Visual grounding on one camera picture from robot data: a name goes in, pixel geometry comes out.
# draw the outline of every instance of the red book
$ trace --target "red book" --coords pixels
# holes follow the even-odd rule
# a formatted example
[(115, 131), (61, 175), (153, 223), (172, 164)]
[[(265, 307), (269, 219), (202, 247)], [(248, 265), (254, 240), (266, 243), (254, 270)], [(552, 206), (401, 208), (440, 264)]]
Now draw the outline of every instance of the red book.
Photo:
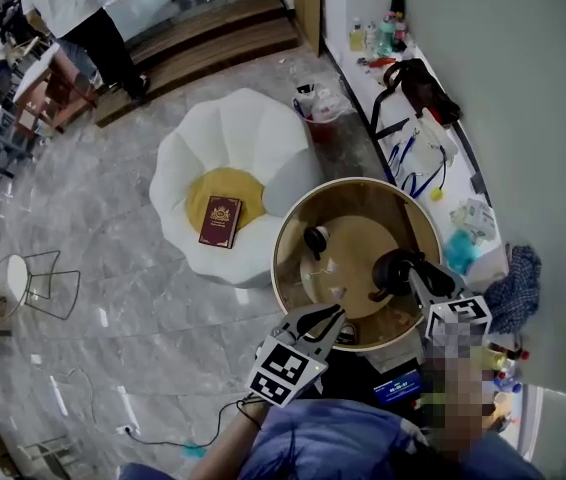
[(241, 201), (229, 197), (210, 197), (199, 243), (231, 249), (241, 213)]

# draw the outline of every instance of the blue cloth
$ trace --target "blue cloth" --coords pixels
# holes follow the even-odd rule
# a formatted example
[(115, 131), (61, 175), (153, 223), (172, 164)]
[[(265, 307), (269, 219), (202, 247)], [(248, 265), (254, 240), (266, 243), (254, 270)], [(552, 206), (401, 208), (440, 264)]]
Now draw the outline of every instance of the blue cloth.
[(174, 480), (174, 478), (150, 466), (130, 462), (121, 468), (117, 480)]
[(476, 260), (476, 248), (470, 235), (462, 229), (457, 229), (443, 247), (443, 256), (454, 272), (466, 275)]
[(521, 330), (539, 307), (541, 260), (529, 246), (512, 249), (509, 275), (490, 285), (483, 297), (492, 312), (491, 332)]
[[(259, 478), (286, 457), (294, 439), (299, 480), (394, 477), (392, 449), (414, 452), (423, 436), (411, 423), (386, 411), (349, 400), (295, 400), (273, 408), (259, 433), (240, 479)], [(537, 479), (542, 475), (496, 434), (475, 443), (461, 464), (464, 479)]]

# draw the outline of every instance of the black cable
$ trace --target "black cable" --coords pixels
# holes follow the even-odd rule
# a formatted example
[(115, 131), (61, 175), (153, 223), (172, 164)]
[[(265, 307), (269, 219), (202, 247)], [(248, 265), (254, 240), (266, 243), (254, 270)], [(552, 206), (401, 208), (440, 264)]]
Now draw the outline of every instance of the black cable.
[(248, 398), (248, 397), (246, 397), (246, 398), (243, 398), (241, 400), (237, 400), (236, 402), (230, 402), (229, 404), (225, 404), (223, 407), (221, 407), (221, 410), (219, 411), (219, 419), (218, 419), (218, 422), (216, 424), (216, 434), (214, 434), (214, 437), (212, 438), (212, 440), (207, 444), (197, 445), (197, 444), (173, 443), (172, 441), (143, 441), (143, 440), (139, 439), (138, 437), (135, 437), (132, 434), (132, 431), (129, 428), (125, 429), (125, 433), (128, 436), (130, 436), (132, 438), (132, 440), (136, 441), (137, 443), (150, 445), (150, 446), (169, 445), (169, 446), (178, 446), (179, 448), (188, 448), (190, 450), (195, 450), (195, 449), (198, 449), (198, 448), (207, 448), (212, 443), (214, 443), (214, 441), (216, 441), (216, 439), (219, 437), (219, 434), (221, 433), (221, 416), (223, 415), (223, 411), (225, 409), (227, 409), (228, 407), (230, 407), (231, 405), (236, 405), (236, 408), (239, 410), (239, 412), (241, 414), (243, 414), (247, 419), (249, 419), (252, 423), (254, 423), (256, 425), (256, 428), (258, 428), (259, 431), (260, 431), (261, 425), (259, 424), (259, 422), (256, 421), (254, 418), (252, 418), (250, 415), (248, 415), (242, 409), (242, 407), (244, 405), (250, 405), (250, 404), (257, 403), (257, 402), (263, 402), (263, 400), (261, 398)]

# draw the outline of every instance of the wooden step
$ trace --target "wooden step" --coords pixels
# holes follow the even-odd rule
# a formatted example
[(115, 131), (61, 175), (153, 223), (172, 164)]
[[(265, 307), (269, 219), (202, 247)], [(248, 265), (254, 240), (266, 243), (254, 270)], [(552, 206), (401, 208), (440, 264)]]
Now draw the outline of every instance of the wooden step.
[(177, 22), (132, 48), (130, 54), (134, 63), (145, 70), (197, 44), (284, 15), (280, 0), (239, 0)]
[[(298, 46), (296, 30), (286, 18), (259, 23), (216, 37), (176, 54), (147, 71), (151, 85), (145, 101), (242, 62)], [(123, 90), (104, 95), (95, 110), (103, 128), (132, 112), (137, 105)]]

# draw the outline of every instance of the gold emblem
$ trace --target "gold emblem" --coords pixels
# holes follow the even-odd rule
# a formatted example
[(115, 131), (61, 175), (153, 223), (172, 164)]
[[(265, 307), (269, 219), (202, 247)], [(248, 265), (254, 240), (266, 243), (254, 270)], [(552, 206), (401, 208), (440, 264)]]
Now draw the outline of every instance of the gold emblem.
[(210, 218), (216, 221), (230, 222), (230, 210), (228, 210), (224, 206), (219, 206), (218, 208), (214, 208), (212, 210)]

